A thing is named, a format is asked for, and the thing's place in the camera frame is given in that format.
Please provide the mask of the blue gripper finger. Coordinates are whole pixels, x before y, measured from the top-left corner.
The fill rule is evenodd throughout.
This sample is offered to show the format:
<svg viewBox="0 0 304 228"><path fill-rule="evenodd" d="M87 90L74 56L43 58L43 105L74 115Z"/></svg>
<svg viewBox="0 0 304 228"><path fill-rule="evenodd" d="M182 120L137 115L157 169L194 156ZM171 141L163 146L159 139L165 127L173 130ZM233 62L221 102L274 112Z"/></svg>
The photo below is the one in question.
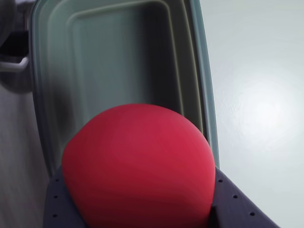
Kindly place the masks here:
<svg viewBox="0 0 304 228"><path fill-rule="evenodd" d="M86 228L65 186L62 168L59 167L47 186L44 228Z"/></svg>
<svg viewBox="0 0 304 228"><path fill-rule="evenodd" d="M207 227L279 228L218 168Z"/></svg>

